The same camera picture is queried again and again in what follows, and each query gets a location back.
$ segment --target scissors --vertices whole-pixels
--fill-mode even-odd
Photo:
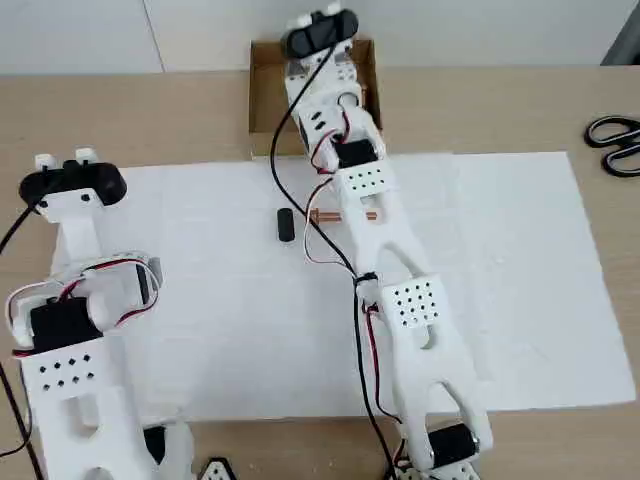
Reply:
[[[625,127],[622,133],[616,133],[608,137],[598,137],[596,130],[603,125],[616,125]],[[640,167],[623,169],[616,166],[618,160],[640,153],[640,121],[620,115],[602,117],[587,127],[584,132],[584,141],[592,148],[605,148],[617,145],[617,150],[607,153],[602,158],[602,168],[609,175],[615,177],[640,176]]]

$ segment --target white foam sheet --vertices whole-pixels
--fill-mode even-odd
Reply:
[[[635,386],[589,223],[564,153],[392,159],[401,195],[443,274],[491,410],[631,401]],[[318,178],[280,160],[304,198]],[[147,421],[364,413],[351,279],[277,240],[286,206],[265,162],[123,169],[128,193],[100,221],[105,253],[162,259],[159,304],[121,329]],[[335,209],[329,193],[318,200]],[[352,245],[343,225],[327,233]],[[57,249],[55,263],[63,260]],[[312,239],[317,257],[328,249]],[[383,280],[404,272],[384,257]],[[383,403],[388,337],[376,322]],[[365,360],[370,365],[368,342]],[[453,404],[434,392],[435,412]]]

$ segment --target brown cardboard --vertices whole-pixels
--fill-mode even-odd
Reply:
[[[354,40],[351,58],[358,70],[358,81],[363,86],[364,106],[382,130],[373,40]],[[287,111],[284,87],[286,62],[280,43],[252,42],[249,72],[249,137],[254,156],[269,155],[273,132]],[[293,121],[289,120],[278,140],[278,154],[304,153],[300,135]]]

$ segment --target robotic arm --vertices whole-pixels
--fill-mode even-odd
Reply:
[[[477,478],[471,461],[492,447],[473,362],[452,318],[442,280],[413,233],[398,195],[385,144],[363,108],[349,58],[355,14],[333,4],[304,15],[284,37],[290,112],[317,173],[329,175],[356,248],[358,296],[378,305],[393,344],[393,393],[411,469],[423,478]],[[367,210],[378,210],[377,220]],[[392,252],[409,271],[381,284],[378,261]],[[441,385],[462,423],[428,431],[429,390]],[[399,475],[406,469],[397,469]]]
[[[97,222],[126,183],[92,149],[60,168],[36,157],[20,195],[59,223],[64,266],[5,304],[20,346],[24,385],[51,480],[191,480],[193,439],[184,423],[143,430],[117,329],[151,309],[160,263],[140,252],[103,256]]]

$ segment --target wooden table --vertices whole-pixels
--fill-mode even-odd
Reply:
[[[640,69],[379,69],[379,82],[392,153],[569,152],[640,380],[640,180],[605,175],[601,153],[581,140],[597,115],[640,115]],[[16,187],[35,153],[68,158],[83,142],[121,167],[249,159],[247,92],[244,72],[0,78],[0,224],[22,208]],[[2,298],[46,274],[54,233],[35,216],[26,222],[0,261]],[[11,342],[1,339],[5,358]],[[625,479],[640,471],[638,403],[495,414],[492,422],[485,479]],[[0,431],[0,449],[18,442],[4,401]],[[194,432],[196,468],[227,455],[241,479],[372,479],[383,464],[363,419],[198,424]],[[24,454],[0,460],[0,476],[33,478]]]

